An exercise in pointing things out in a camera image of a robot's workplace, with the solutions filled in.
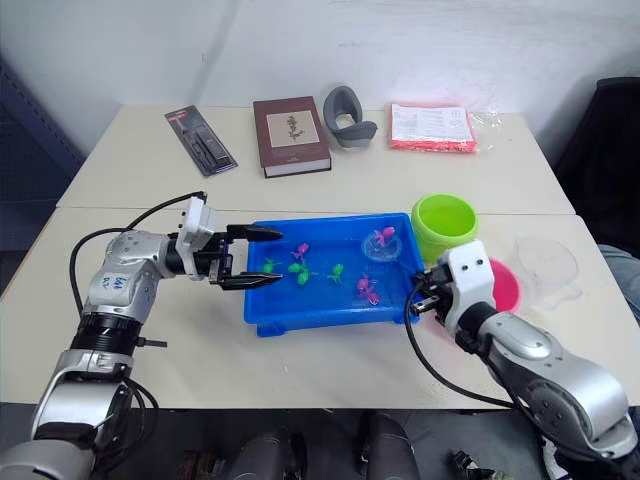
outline robotic arm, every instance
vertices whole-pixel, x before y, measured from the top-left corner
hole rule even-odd
[[[198,197],[189,200],[183,215],[175,234],[130,230],[109,243],[71,347],[60,355],[36,409],[32,440],[0,456],[0,477],[87,479],[123,458],[126,417],[132,399],[140,403],[144,391],[129,378],[133,351],[166,346],[140,336],[160,280],[186,274],[196,281],[208,278],[223,290],[239,290],[282,277],[233,275],[228,252],[236,239],[270,241],[281,238],[280,232],[255,225],[215,232],[214,211]]]
[[[632,477],[640,465],[638,437],[622,385],[549,332],[496,311],[493,273],[480,241],[448,250],[437,267],[414,280],[424,300],[412,304],[413,312],[435,310],[456,344],[480,356],[514,404],[528,405],[523,413],[556,443],[559,463],[572,478],[638,478]]]

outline book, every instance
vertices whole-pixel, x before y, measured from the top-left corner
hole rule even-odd
[[[313,97],[253,102],[253,114],[266,178],[331,170]]]

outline lime green container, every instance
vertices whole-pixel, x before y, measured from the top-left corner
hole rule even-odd
[[[427,264],[447,249],[476,237],[478,218],[471,205],[455,195],[437,193],[421,198],[411,210],[411,226]]]

